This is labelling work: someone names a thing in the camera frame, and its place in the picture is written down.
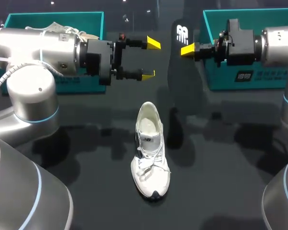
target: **black tabletop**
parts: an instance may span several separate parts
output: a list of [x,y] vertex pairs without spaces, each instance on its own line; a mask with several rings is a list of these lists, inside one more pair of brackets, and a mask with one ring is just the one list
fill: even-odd
[[[261,197],[288,162],[280,127],[282,91],[211,92],[201,64],[176,59],[171,28],[183,19],[198,34],[204,9],[288,7],[288,0],[1,0],[12,12],[104,11],[108,40],[149,35],[161,51],[128,49],[126,68],[155,69],[145,82],[112,81],[105,95],[62,95],[61,130],[17,147],[64,182],[73,197],[72,230],[264,230]],[[144,201],[130,163],[142,103],[164,124],[168,195]],[[0,95],[0,109],[10,106]]]

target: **teal box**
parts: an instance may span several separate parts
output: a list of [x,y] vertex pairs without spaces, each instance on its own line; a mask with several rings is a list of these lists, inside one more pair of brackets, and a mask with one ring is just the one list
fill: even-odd
[[[63,26],[71,26],[87,34],[105,37],[103,12],[58,12],[58,13],[11,13],[4,27],[24,29],[26,26],[45,28],[56,22]],[[57,93],[103,93],[106,87],[99,85],[98,76],[84,76],[85,69],[79,70],[79,76],[72,78],[55,77]],[[2,92],[7,94],[6,84]]]
[[[260,35],[266,27],[288,25],[288,8],[203,11],[199,42],[214,44],[214,39],[225,30],[227,20],[236,18],[242,30],[254,30],[255,35]],[[208,59],[204,65],[211,90],[282,89],[288,78],[286,68],[263,68],[260,62],[251,66],[227,66],[224,61],[218,68],[213,59]],[[252,74],[251,80],[235,82],[239,71]]]

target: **shoe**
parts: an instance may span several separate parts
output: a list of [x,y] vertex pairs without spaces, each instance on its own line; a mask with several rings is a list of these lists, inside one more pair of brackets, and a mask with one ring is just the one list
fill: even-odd
[[155,105],[145,102],[135,126],[136,154],[131,162],[133,180],[144,197],[159,199],[168,191],[170,170],[165,157],[163,125]]
[[94,40],[99,40],[98,36],[92,35],[92,34],[87,34],[84,31],[79,31],[76,28],[72,28],[70,26],[63,26],[60,25],[56,22],[53,22],[51,25],[49,25],[46,28],[32,28],[30,26],[25,27],[26,30],[41,30],[41,31],[53,31],[57,33],[67,33],[67,34],[76,34],[78,35],[79,39],[82,42],[87,42],[88,39],[94,39]]

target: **black insole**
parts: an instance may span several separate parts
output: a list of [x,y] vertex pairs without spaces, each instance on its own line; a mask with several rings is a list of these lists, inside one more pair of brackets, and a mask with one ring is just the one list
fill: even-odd
[[[182,28],[184,28],[183,31],[188,33],[188,42],[178,37],[178,29],[181,30]],[[192,44],[193,37],[193,27],[188,21],[178,19],[173,23],[168,66],[168,88],[175,106],[184,115],[198,114],[202,110],[205,99],[203,82],[193,58],[180,56],[180,49],[187,44]]]

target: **shoe insole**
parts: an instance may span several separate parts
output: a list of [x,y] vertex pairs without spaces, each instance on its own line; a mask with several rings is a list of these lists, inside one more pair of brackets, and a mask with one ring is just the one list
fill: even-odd
[[177,30],[185,27],[188,44],[193,43],[193,27],[185,19],[176,20],[171,28],[171,54],[168,65],[168,88],[175,107],[184,115],[197,115],[204,102],[203,82],[193,58],[181,57],[187,44],[179,41]]
[[155,136],[157,134],[157,128],[154,122],[148,118],[140,121],[140,131],[148,136]]

